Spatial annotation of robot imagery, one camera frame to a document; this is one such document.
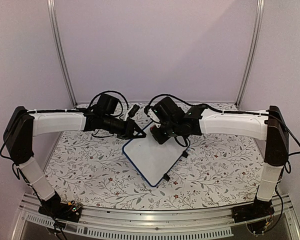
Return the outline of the small blue-framed whiteboard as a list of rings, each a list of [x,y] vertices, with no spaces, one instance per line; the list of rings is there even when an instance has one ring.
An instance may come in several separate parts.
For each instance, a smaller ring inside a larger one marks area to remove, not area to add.
[[[180,146],[174,138],[159,144],[151,134],[153,123],[143,128],[145,138],[129,140],[122,147],[122,153],[137,172],[151,186],[157,186],[181,158],[186,156],[188,147]]]

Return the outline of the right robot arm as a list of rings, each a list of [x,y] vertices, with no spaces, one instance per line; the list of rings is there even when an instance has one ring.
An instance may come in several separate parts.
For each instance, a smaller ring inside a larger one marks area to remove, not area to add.
[[[271,105],[267,110],[219,110],[206,103],[191,104],[183,111],[171,94],[160,94],[161,100],[151,102],[144,113],[154,122],[150,132],[163,145],[170,138],[186,140],[189,136],[207,134],[238,135],[265,141],[264,167],[253,203],[232,208],[235,223],[273,215],[272,196],[289,164],[289,138],[294,135],[287,127],[280,109]]]

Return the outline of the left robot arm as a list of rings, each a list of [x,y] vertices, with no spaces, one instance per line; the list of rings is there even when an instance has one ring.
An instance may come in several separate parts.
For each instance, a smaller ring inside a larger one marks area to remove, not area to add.
[[[59,194],[47,180],[43,170],[34,158],[33,137],[66,132],[91,132],[104,130],[119,139],[143,139],[146,133],[133,120],[139,110],[138,105],[121,107],[127,111],[115,114],[121,101],[112,96],[112,90],[97,94],[86,108],[28,110],[24,106],[15,108],[3,133],[2,148],[12,161],[12,170],[17,179],[23,179],[32,188],[40,202],[38,212],[51,217],[54,221],[79,222],[82,207],[70,201],[64,203]]]

